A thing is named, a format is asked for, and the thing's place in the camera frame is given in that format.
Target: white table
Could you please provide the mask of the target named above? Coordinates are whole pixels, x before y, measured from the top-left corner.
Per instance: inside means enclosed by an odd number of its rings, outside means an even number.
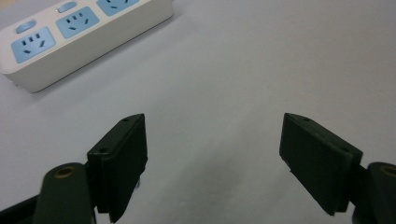
[[[56,0],[0,10],[0,28]],[[175,15],[39,92],[0,76],[0,209],[146,114],[148,165],[119,223],[351,223],[328,217],[278,155],[283,114],[396,163],[396,4],[175,0]],[[98,216],[108,223],[107,216]]]

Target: white power strip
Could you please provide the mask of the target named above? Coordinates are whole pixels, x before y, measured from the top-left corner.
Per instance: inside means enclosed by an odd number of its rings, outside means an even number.
[[[172,0],[66,0],[0,31],[0,72],[41,91],[172,15]]]

